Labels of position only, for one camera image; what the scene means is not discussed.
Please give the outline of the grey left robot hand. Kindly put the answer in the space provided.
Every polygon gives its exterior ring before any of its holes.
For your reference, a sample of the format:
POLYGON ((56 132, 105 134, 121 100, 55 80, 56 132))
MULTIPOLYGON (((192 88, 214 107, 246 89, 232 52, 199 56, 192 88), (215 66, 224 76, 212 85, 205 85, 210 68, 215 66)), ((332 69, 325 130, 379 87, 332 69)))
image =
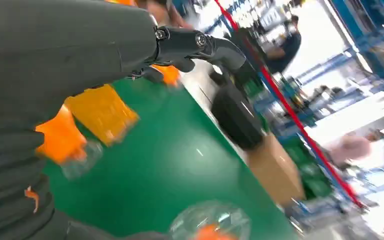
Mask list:
POLYGON ((54 205, 36 126, 64 101, 150 65, 194 59, 239 69, 232 42, 157 25, 145 9, 102 0, 0 0, 0 240, 111 240, 54 205))

